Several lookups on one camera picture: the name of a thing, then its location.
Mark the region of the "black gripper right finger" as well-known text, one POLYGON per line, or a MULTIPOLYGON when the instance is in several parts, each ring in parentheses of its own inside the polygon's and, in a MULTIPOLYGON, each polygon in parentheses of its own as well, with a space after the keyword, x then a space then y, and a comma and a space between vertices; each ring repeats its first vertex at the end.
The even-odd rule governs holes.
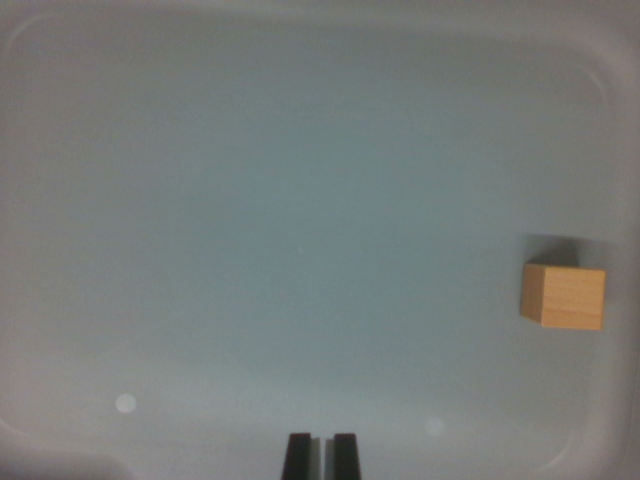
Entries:
POLYGON ((326 480, 360 480, 357 436, 354 433, 337 433, 327 439, 324 462, 326 480))

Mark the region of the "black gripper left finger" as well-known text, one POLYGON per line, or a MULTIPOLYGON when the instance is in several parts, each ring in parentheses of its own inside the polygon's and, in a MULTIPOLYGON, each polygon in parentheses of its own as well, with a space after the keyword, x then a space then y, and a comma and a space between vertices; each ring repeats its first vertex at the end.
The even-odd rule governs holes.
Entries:
POLYGON ((321 477, 320 439, 311 433, 289 435, 282 480, 319 480, 321 477))

